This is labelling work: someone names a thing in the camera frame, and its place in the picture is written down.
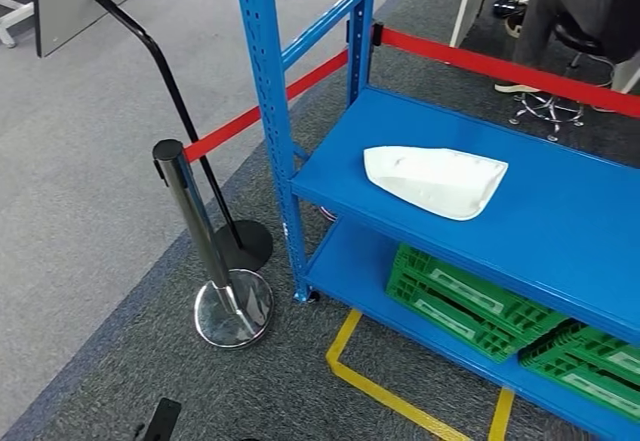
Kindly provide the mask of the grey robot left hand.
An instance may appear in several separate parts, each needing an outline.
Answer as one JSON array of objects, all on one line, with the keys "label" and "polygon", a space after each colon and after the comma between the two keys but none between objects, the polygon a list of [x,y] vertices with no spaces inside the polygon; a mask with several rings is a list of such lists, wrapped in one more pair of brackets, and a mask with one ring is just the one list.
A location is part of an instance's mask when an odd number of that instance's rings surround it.
[{"label": "grey robot left hand", "polygon": [[170,441],[181,411],[180,402],[166,397],[160,399],[142,440]]}]

